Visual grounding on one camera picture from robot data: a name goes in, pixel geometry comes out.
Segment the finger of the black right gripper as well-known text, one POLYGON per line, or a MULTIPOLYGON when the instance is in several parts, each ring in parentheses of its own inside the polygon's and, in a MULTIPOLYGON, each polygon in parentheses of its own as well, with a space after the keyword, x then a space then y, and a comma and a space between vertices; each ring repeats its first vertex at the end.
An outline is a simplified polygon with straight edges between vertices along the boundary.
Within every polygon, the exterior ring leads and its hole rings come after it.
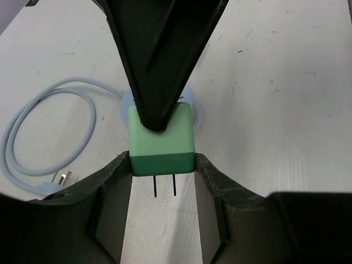
POLYGON ((163 131, 227 1, 97 1, 106 16, 141 124, 163 131))

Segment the green plug adapter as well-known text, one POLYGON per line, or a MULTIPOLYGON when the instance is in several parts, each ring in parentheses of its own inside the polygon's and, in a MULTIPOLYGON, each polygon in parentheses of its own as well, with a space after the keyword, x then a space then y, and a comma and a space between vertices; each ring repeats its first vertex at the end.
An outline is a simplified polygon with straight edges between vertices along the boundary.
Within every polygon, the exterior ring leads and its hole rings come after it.
POLYGON ((140 122, 135 106, 128 108, 129 157, 132 175, 153 177, 153 194, 157 197, 156 177, 171 175, 173 193, 177 194, 175 176, 195 171, 193 110, 189 103, 179 102, 166 129, 155 132, 140 122))

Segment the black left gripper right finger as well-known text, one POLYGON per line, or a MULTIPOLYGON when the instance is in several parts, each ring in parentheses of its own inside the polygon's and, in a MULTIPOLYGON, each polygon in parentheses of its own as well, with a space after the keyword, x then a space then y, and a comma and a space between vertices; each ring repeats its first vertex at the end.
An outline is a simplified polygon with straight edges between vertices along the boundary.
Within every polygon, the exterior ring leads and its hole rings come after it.
POLYGON ((351 263, 351 194, 252 192, 195 157, 203 263, 351 263))

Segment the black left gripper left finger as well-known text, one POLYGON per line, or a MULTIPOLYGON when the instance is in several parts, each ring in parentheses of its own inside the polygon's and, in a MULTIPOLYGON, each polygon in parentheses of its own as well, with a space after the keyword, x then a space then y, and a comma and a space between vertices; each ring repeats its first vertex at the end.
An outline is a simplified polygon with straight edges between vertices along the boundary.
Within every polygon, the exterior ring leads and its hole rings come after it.
POLYGON ((130 193, 125 151, 42 200, 1 195, 1 263, 120 263, 130 193))

